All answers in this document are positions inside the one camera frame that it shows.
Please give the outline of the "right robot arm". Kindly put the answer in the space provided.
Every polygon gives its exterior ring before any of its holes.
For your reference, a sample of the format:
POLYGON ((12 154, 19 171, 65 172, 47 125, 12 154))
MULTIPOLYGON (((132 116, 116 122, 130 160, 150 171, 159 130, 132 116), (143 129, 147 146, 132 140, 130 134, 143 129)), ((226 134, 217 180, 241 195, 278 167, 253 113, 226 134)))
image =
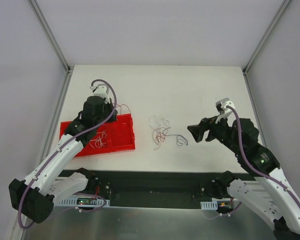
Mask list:
POLYGON ((259 131, 249 118, 239 118, 232 125, 226 118, 203 118, 187 130, 199 143, 219 141, 234 153, 239 165, 266 190, 267 201, 253 192, 238 175, 225 171, 204 187, 216 199, 235 198, 270 227, 278 240, 300 240, 300 199, 289 184, 274 154, 258 142, 259 131))

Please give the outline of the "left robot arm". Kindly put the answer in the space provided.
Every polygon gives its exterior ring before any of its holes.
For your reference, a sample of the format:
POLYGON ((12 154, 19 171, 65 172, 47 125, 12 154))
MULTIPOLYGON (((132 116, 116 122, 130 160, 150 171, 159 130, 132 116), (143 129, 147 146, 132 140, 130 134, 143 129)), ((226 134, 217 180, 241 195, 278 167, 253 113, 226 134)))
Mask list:
POLYGON ((22 223, 22 216, 33 223, 42 223, 62 200, 81 191, 86 195, 95 191, 93 174, 84 168, 58 183, 55 180, 95 137, 99 127, 116 120, 116 106, 116 98, 88 97, 51 153, 23 180, 14 179, 9 184, 11 205, 17 211, 18 224, 23 230, 27 227, 22 223))

